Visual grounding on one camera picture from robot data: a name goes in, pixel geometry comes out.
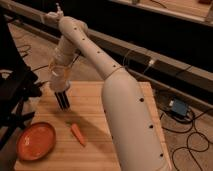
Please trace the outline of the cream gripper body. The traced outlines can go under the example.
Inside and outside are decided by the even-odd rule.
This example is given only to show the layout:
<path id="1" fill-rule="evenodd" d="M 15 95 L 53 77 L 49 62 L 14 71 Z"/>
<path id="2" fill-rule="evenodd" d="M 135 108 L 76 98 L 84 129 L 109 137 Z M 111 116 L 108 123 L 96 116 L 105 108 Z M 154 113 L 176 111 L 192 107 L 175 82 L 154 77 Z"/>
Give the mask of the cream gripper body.
<path id="1" fill-rule="evenodd" d="M 71 70 L 70 66 L 58 65 L 55 62 L 49 64 L 50 80 L 52 82 L 66 82 Z"/>

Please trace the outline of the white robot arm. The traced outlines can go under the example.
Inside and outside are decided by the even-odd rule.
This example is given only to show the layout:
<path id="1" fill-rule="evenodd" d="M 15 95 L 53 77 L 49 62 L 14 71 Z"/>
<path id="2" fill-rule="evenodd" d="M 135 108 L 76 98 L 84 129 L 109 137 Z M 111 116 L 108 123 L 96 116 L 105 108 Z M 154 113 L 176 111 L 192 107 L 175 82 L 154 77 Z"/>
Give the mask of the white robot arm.
<path id="1" fill-rule="evenodd" d="M 91 41 L 84 22 L 64 16 L 58 26 L 62 36 L 50 65 L 57 99 L 70 88 L 67 70 L 80 50 L 104 80 L 102 104 L 121 171 L 171 171 L 137 80 Z"/>

